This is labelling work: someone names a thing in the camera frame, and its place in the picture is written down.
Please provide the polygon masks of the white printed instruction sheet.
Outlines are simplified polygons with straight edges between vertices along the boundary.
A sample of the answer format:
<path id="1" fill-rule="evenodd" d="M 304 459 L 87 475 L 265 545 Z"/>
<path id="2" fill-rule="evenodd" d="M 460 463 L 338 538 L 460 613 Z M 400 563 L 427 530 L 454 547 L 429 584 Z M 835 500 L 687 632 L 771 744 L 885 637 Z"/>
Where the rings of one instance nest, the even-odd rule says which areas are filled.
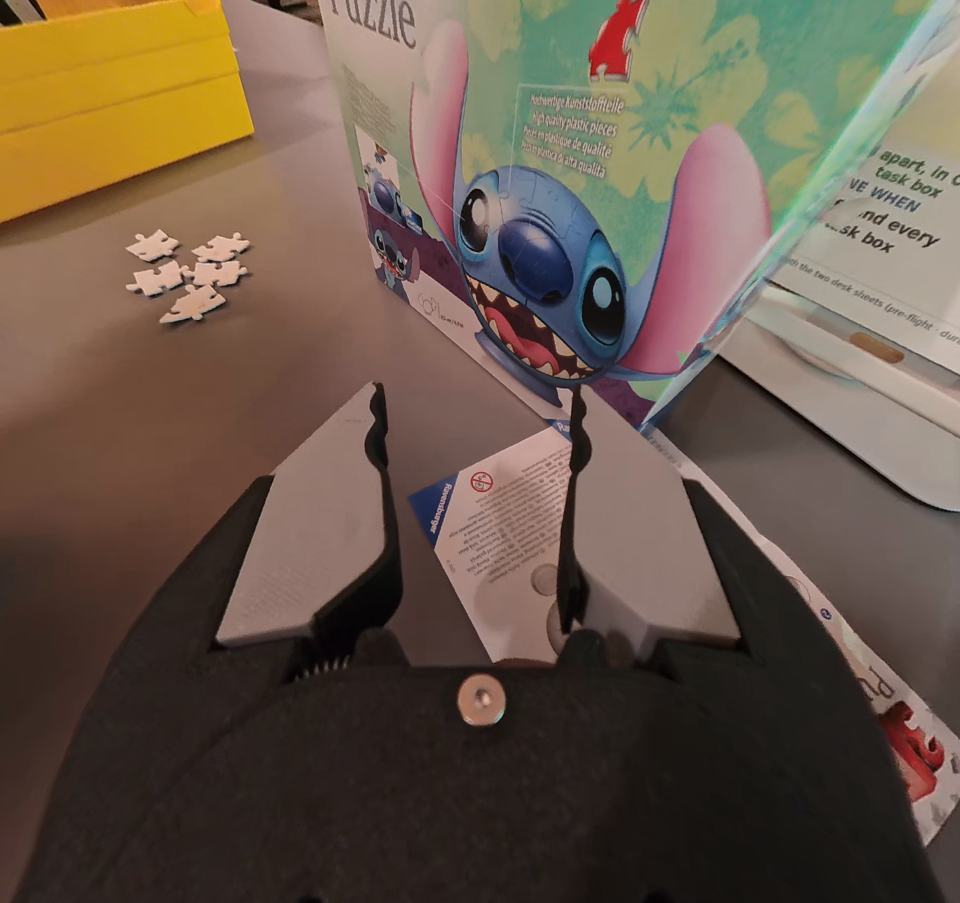
<path id="1" fill-rule="evenodd" d="M 775 282 L 958 373 L 958 155 L 891 132 Z"/>

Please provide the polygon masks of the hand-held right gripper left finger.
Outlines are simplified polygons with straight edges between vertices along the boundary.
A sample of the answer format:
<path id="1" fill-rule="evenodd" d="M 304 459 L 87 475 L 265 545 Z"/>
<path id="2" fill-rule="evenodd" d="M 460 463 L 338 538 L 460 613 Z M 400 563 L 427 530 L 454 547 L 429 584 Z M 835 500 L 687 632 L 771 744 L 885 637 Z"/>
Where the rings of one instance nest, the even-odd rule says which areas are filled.
<path id="1" fill-rule="evenodd" d="M 386 395 L 368 383 L 271 475 L 216 639 L 354 645 L 400 606 Z"/>

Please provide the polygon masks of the white plastic tray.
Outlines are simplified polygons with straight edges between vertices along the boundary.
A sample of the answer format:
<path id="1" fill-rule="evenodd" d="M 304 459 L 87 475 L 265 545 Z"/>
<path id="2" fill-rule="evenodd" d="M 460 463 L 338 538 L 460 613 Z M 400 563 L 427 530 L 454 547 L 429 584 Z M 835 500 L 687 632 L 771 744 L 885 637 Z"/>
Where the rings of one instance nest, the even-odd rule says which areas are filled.
<path id="1" fill-rule="evenodd" d="M 917 501 L 959 511 L 953 370 L 774 284 L 718 354 Z"/>

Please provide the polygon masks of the white puzzle piece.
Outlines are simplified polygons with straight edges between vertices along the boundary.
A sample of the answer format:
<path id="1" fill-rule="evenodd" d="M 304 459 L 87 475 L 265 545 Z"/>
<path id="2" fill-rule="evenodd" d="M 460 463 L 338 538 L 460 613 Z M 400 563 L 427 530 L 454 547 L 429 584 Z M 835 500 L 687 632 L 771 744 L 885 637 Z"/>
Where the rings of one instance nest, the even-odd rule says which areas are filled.
<path id="1" fill-rule="evenodd" d="M 180 267 L 184 281 L 194 287 L 222 288 L 236 285 L 249 274 L 248 269 L 238 259 L 217 261 L 197 261 L 191 269 L 187 265 Z"/>
<path id="2" fill-rule="evenodd" d="M 191 253 L 202 263 L 222 264 L 236 259 L 251 246 L 251 242 L 239 232 L 231 236 L 217 235 L 206 243 L 195 247 Z"/>
<path id="3" fill-rule="evenodd" d="M 126 284 L 126 289 L 142 297 L 157 297 L 185 285 L 182 268 L 173 258 L 133 273 L 132 280 Z"/>
<path id="4" fill-rule="evenodd" d="M 205 316 L 226 305 L 227 299 L 213 285 L 188 285 L 185 294 L 159 319 L 160 324 L 203 321 Z"/>
<path id="5" fill-rule="evenodd" d="M 144 263 L 152 264 L 162 258 L 172 257 L 180 245 L 177 238 L 157 229 L 149 236 L 137 233 L 134 242 L 126 247 L 126 252 Z"/>

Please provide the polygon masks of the white instruction leaflet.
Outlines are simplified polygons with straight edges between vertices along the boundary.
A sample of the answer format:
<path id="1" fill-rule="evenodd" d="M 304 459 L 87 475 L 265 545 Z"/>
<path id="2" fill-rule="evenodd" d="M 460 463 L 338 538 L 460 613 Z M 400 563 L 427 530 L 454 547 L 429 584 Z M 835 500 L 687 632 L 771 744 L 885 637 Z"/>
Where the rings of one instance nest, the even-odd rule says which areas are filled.
<path id="1" fill-rule="evenodd" d="M 556 419 L 549 424 L 409 498 L 492 661 L 520 657 L 553 662 L 567 639 L 559 627 L 556 563 L 570 476 L 570 426 Z M 649 441 L 681 476 L 704 486 L 820 618 L 878 718 L 922 842 L 929 845 L 958 808 L 958 735 L 711 477 L 657 429 Z"/>

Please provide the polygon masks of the yellow plastic bin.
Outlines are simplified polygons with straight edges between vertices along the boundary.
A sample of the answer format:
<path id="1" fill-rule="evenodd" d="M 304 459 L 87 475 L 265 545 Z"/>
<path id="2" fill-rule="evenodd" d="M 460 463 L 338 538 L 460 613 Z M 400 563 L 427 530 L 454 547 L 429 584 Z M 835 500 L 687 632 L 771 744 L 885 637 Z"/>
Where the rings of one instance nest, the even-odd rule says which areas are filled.
<path id="1" fill-rule="evenodd" d="M 223 0 L 37 0 L 2 27 L 3 223 L 255 133 Z"/>

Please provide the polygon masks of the cartoon printed puzzle box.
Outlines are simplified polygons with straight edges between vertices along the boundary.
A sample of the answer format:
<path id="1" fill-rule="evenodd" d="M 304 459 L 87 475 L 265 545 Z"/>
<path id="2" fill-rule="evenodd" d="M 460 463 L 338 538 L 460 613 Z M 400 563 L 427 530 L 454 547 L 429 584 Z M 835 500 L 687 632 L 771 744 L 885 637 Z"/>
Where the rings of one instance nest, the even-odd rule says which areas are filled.
<path id="1" fill-rule="evenodd" d="M 958 45 L 958 0 L 318 0 L 377 278 L 642 429 Z"/>

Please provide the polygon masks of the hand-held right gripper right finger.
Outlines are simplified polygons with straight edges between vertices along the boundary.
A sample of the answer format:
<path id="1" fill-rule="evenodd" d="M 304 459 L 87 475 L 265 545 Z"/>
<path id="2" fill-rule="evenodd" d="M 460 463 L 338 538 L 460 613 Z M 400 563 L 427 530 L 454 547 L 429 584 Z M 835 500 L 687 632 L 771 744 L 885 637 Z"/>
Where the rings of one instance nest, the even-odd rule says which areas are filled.
<path id="1" fill-rule="evenodd" d="M 736 645 L 738 624 L 676 465 L 591 389 L 573 390 L 569 427 L 560 632 L 612 634 L 633 659 L 664 639 Z"/>

